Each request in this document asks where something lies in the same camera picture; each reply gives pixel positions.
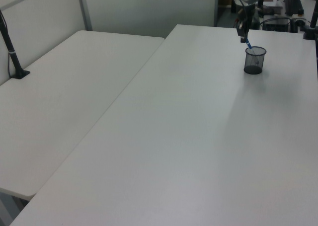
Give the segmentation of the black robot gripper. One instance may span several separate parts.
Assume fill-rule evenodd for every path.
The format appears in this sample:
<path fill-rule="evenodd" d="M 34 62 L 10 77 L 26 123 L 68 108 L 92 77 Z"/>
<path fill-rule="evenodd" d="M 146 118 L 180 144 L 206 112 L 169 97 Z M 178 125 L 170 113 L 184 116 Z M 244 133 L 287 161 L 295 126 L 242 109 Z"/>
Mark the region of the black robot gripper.
<path fill-rule="evenodd" d="M 250 15 L 248 12 L 240 9 L 237 13 L 238 25 L 237 33 L 240 36 L 240 42 L 245 43 L 245 40 L 248 39 L 249 27 L 250 27 Z"/>

